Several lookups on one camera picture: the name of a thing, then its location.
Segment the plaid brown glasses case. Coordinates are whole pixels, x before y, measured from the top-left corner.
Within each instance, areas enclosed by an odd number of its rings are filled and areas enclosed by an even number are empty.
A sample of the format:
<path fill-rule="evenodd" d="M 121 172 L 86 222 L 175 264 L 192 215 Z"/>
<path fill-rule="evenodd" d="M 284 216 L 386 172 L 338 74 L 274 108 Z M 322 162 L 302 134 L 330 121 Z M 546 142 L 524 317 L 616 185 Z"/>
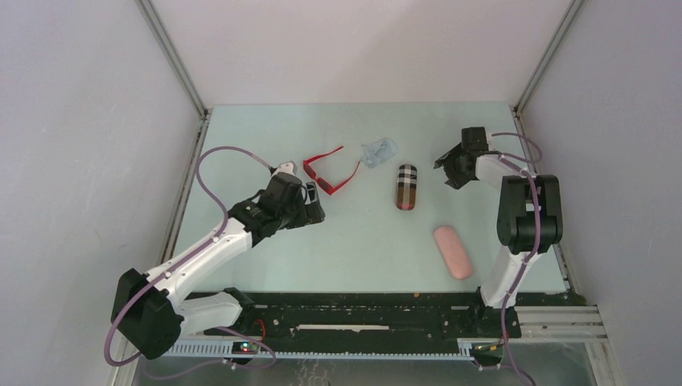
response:
<path fill-rule="evenodd" d="M 402 211 L 412 211 L 417 201 L 417 168 L 403 164 L 398 168 L 396 179 L 396 207 Z"/>

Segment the pink glasses case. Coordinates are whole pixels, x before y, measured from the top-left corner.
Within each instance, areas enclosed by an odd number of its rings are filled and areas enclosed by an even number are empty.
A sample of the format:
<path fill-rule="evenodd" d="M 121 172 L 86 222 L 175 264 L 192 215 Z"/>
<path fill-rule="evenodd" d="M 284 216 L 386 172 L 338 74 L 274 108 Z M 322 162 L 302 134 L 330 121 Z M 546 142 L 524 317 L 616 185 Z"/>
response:
<path fill-rule="evenodd" d="M 453 278 L 465 280 L 474 274 L 473 263 L 454 228 L 441 226 L 433 232 L 433 238 Z"/>

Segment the blue cleaning cloth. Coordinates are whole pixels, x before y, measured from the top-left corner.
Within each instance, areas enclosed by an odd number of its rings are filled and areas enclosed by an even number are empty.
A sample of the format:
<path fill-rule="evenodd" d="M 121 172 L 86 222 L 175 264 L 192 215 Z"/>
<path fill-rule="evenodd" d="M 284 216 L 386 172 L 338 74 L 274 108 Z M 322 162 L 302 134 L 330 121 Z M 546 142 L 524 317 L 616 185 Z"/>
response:
<path fill-rule="evenodd" d="M 362 145 L 360 161 L 368 168 L 375 168 L 398 154 L 397 144 L 389 139 L 381 139 L 366 145 Z"/>

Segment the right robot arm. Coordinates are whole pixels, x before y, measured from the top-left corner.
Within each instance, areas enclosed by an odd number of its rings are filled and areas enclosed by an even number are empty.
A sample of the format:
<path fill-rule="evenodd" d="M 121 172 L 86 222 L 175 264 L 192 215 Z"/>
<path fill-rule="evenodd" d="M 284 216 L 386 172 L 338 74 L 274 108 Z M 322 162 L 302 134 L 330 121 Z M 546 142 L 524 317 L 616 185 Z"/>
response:
<path fill-rule="evenodd" d="M 561 191 L 554 175 L 535 175 L 495 150 L 472 150 L 463 144 L 434 162 L 446 185 L 461 189 L 480 181 L 499 192 L 496 232 L 501 244 L 488 278 L 480 286 L 483 304 L 467 315 L 470 330 L 488 336 L 500 324 L 495 309 L 516 304 L 516 294 L 530 267 L 563 236 Z"/>

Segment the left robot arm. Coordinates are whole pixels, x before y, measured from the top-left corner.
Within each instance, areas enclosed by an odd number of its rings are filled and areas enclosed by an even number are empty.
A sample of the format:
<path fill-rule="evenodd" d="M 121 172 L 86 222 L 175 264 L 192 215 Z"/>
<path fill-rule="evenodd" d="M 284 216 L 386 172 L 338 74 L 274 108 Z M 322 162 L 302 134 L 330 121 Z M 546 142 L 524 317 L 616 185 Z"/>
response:
<path fill-rule="evenodd" d="M 228 218 L 190 249 L 145 273 L 129 269 L 117 283 L 111 315 L 120 332 L 147 359 L 156 359 L 183 335 L 227 327 L 251 331 L 254 313 L 239 291 L 191 299 L 196 286 L 231 259 L 281 230 L 319 224 L 324 211 L 314 183 L 271 179 L 266 189 L 236 203 Z"/>

